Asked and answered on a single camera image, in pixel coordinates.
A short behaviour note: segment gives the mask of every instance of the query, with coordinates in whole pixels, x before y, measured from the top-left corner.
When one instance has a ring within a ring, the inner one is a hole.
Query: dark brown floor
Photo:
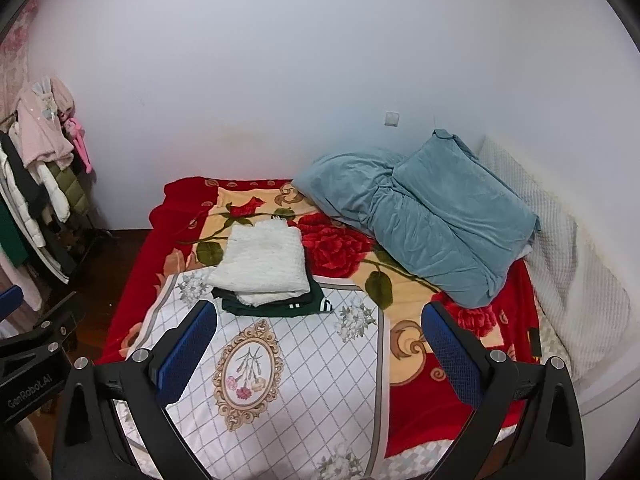
[[[48,303],[55,304],[72,290],[82,292],[86,300],[84,319],[76,329],[78,348],[72,360],[80,356],[97,359],[107,337],[111,317],[133,267],[147,230],[113,231],[114,239],[101,239],[89,252],[69,286],[55,290]],[[31,415],[40,445],[51,459],[56,413]]]

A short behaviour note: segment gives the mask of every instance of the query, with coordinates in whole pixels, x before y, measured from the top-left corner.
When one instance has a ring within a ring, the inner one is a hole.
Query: light switch
[[[385,126],[398,126],[400,114],[396,112],[387,112],[385,114]]]

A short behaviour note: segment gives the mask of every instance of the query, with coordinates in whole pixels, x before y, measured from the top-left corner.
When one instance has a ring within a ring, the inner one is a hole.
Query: blue blanket
[[[538,227],[538,216],[445,130],[411,156],[370,148],[321,157],[293,185],[468,308],[500,292]]]

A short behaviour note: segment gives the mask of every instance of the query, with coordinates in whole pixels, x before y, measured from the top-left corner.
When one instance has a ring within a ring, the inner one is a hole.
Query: blue gripper pad
[[[156,399],[161,406],[180,399],[216,332],[216,307],[210,301],[206,303],[158,370]]]
[[[474,409],[482,397],[480,370],[431,303],[422,310],[422,333],[461,402]]]
[[[0,321],[21,306],[23,300],[22,289],[17,285],[8,288],[0,294]]]

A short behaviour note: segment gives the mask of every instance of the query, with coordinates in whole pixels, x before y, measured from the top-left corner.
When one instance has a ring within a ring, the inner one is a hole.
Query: metal bolt
[[[133,352],[133,355],[131,356],[131,358],[137,363],[141,363],[147,357],[149,357],[149,350],[147,350],[146,348],[141,348],[140,350],[136,350],[135,352]]]
[[[552,367],[556,368],[557,370],[562,370],[564,368],[564,361],[562,361],[562,359],[557,356],[553,356],[551,359],[549,359],[549,362],[551,363]]]
[[[489,357],[497,363],[503,363],[507,360],[507,354],[502,350],[491,350]]]
[[[78,359],[76,359],[76,362],[74,363],[74,367],[78,370],[82,370],[88,364],[89,364],[89,359],[87,359],[86,357],[79,357]]]

